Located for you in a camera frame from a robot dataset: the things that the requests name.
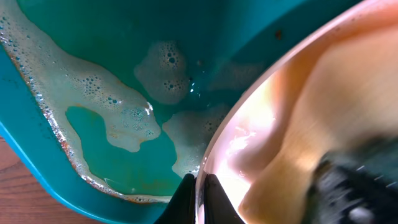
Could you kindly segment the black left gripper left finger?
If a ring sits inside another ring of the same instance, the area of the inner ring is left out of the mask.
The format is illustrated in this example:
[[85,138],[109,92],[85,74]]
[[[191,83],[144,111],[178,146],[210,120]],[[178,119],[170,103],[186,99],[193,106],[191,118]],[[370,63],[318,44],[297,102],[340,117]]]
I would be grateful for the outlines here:
[[194,224],[196,178],[186,174],[170,202],[154,224]]

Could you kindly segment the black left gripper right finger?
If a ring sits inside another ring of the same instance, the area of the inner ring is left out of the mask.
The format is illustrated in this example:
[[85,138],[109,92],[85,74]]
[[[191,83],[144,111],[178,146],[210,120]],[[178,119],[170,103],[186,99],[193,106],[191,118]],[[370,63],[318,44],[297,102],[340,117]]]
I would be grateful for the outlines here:
[[214,174],[205,178],[204,210],[205,224],[244,224]]

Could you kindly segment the green yellow sponge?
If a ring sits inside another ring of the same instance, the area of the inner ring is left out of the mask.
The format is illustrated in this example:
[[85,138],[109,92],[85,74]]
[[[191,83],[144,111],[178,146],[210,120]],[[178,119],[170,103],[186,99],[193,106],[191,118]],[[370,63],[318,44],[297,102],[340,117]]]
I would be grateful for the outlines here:
[[397,139],[376,138],[325,154],[303,224],[397,224]]

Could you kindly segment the pale pink plate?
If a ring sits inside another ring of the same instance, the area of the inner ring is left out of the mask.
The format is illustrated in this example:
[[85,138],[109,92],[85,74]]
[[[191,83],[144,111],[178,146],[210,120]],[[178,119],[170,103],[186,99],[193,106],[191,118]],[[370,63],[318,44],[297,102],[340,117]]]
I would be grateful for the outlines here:
[[210,142],[207,174],[244,223],[302,223],[322,157],[397,139],[397,2],[362,1],[279,59],[243,95]]

